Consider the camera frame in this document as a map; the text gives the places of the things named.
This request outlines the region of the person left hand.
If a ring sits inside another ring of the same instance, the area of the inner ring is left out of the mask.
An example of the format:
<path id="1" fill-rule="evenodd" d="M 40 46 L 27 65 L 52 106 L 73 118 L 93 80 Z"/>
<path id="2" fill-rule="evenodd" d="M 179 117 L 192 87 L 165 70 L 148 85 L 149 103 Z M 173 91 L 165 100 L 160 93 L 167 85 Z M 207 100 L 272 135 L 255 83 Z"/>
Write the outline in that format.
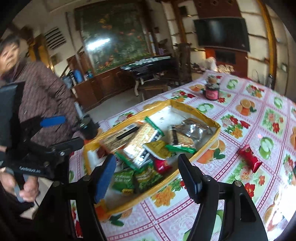
<path id="1" fill-rule="evenodd" d="M 4 190 L 25 202 L 34 202 L 39 195 L 38 177 L 28 176 L 24 180 L 24 184 L 19 184 L 11 173 L 1 168 L 1 185 Z"/>

